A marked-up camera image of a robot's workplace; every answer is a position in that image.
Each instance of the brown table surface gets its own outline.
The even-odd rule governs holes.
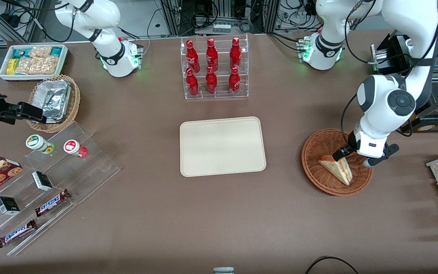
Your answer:
[[[354,31],[350,45],[367,59],[387,33]],[[250,97],[233,101],[184,99],[179,39],[153,40],[144,68],[125,78],[111,77],[90,43],[67,44],[65,73],[82,93],[77,121],[122,170],[18,256],[0,251],[0,273],[207,274],[233,266],[237,274],[287,274],[323,255],[360,273],[438,272],[438,189],[425,166],[438,158],[438,134],[392,134],[400,151],[375,167],[365,190],[325,194],[307,179],[300,150],[313,132],[339,127],[372,70],[346,51],[332,69],[316,71],[266,35],[249,40]],[[27,101],[34,86],[2,80],[0,92]],[[361,114],[353,104],[345,127]],[[242,116],[261,121],[264,171],[180,174],[181,123]],[[0,156],[28,154],[24,139],[33,133],[24,121],[0,123]],[[311,273],[341,272],[350,270],[324,261]]]

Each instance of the wicker basket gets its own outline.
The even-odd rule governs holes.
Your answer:
[[[40,123],[27,121],[30,127],[33,128],[34,130],[48,132],[48,133],[59,132],[60,130],[63,130],[68,125],[70,125],[75,120],[75,117],[77,116],[77,112],[79,111],[79,103],[80,103],[79,87],[75,84],[72,78],[66,75],[59,75],[56,77],[48,78],[44,81],[56,81],[56,80],[66,80],[72,85],[70,98],[68,99],[67,113],[65,114],[66,118],[62,123],[59,124],[40,124]],[[33,96],[35,95],[36,89],[37,87],[33,89],[33,92],[30,95],[30,99],[28,99],[28,103],[30,104],[33,101]]]
[[[367,186],[373,175],[372,168],[363,166],[363,161],[366,158],[357,153],[346,157],[352,172],[352,180],[348,186],[344,185],[318,162],[322,156],[332,155],[345,145],[346,141],[341,131],[331,128],[312,134],[302,149],[302,165],[309,179],[321,190],[336,196],[359,193]]]

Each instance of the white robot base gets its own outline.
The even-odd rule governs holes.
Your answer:
[[[332,57],[325,57],[316,46],[315,40],[318,36],[318,33],[313,33],[297,42],[297,49],[301,51],[298,53],[298,59],[301,63],[307,63],[314,69],[328,70],[341,58],[342,48],[337,54],[332,51]]]
[[[138,47],[136,44],[123,40],[121,43],[125,47],[125,53],[116,64],[106,64],[101,57],[104,68],[114,77],[124,77],[132,73],[134,70],[141,69],[143,60],[143,47]]]

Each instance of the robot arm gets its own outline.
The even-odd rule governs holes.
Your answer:
[[[349,33],[346,18],[360,19],[366,14],[367,17],[374,16],[382,9],[382,4],[383,0],[318,0],[315,9],[324,25],[321,33],[304,37],[303,40],[309,41],[310,45],[304,47],[306,53],[303,61],[318,70],[332,68],[341,54],[344,38]]]
[[[415,102],[433,64],[436,45],[432,42],[438,31],[435,0],[424,2],[423,5],[417,0],[384,0],[382,14],[391,26],[412,39],[412,58],[416,66],[405,79],[400,76],[372,75],[363,81],[357,97],[365,114],[349,135],[349,145],[334,154],[336,160],[353,148],[358,154],[368,157],[366,166],[373,166],[397,151],[396,145],[386,145],[386,139],[414,113]]]
[[[104,68],[114,77],[123,77],[141,67],[142,48],[119,40],[111,29],[119,24],[121,15],[109,0],[67,0],[57,3],[57,19],[87,38],[101,55]]]

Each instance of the red bottle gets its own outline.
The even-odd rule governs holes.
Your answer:
[[[207,57],[207,65],[212,66],[214,71],[219,69],[219,59],[217,57],[217,49],[214,46],[214,39],[207,39],[207,52],[205,53]]]
[[[197,78],[195,77],[194,72],[191,68],[187,68],[186,73],[187,73],[186,82],[190,96],[197,97],[198,96]]]
[[[238,67],[233,67],[231,69],[231,75],[229,76],[229,94],[232,96],[238,95],[240,92],[240,81],[241,78],[238,75]]]
[[[194,43],[192,40],[187,40],[187,62],[189,63],[189,67],[194,70],[195,73],[200,71],[200,65],[198,64],[198,54],[194,48]]]
[[[231,51],[229,52],[229,66],[233,69],[234,66],[240,67],[241,64],[241,48],[240,48],[240,39],[237,37],[233,38],[233,46],[231,47]]]
[[[207,82],[207,92],[214,95],[217,92],[217,76],[214,73],[212,66],[207,67],[207,75],[205,76],[205,81]]]

